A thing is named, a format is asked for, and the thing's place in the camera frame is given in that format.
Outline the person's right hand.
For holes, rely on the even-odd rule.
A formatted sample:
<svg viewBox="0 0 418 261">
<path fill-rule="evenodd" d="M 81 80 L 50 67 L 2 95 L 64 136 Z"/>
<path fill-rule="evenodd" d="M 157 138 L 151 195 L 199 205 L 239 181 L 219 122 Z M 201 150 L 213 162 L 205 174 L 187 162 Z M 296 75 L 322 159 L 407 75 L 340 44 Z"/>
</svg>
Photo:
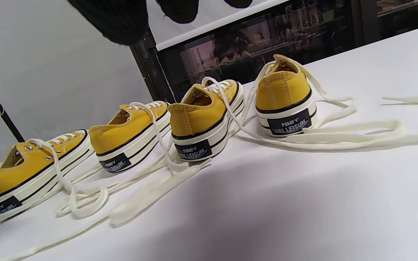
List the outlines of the person's right hand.
<svg viewBox="0 0 418 261">
<path fill-rule="evenodd" d="M 121 46 L 142 42 L 149 31 L 146 0 L 69 0 L 75 8 L 106 39 Z M 164 17 L 177 24 L 192 23 L 198 13 L 214 16 L 231 13 L 231 9 L 246 9 L 252 0 L 157 0 Z"/>
</svg>

